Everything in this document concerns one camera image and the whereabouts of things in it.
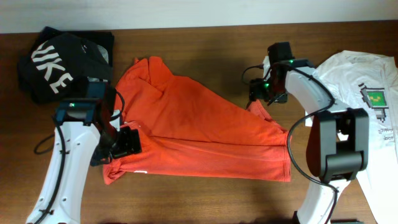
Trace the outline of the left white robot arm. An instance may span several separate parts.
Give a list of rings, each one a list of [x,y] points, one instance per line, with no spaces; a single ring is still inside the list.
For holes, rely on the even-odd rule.
[[[83,98],[60,102],[52,156],[27,223],[79,223],[88,169],[142,151],[139,132],[121,125],[114,108],[122,95],[106,82],[91,82]]]

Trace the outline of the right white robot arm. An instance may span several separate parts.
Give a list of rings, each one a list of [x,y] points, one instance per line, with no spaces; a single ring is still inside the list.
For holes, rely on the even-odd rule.
[[[294,96],[307,112],[289,129],[312,120],[307,143],[306,174],[289,154],[294,167],[309,180],[306,197],[294,211],[292,223],[331,223],[337,201],[369,160],[369,116],[335,98],[318,77],[315,66],[305,58],[295,58],[288,42],[267,49],[269,65],[260,65],[262,78],[249,81],[249,100],[267,104],[286,103]]]

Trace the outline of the red orange soccer t-shirt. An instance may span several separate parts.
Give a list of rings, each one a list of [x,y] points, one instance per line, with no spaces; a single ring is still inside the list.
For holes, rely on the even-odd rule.
[[[105,165],[105,184],[128,172],[291,180],[287,131],[260,101],[241,108],[156,56],[135,59],[116,89],[122,126],[138,131],[142,151]]]

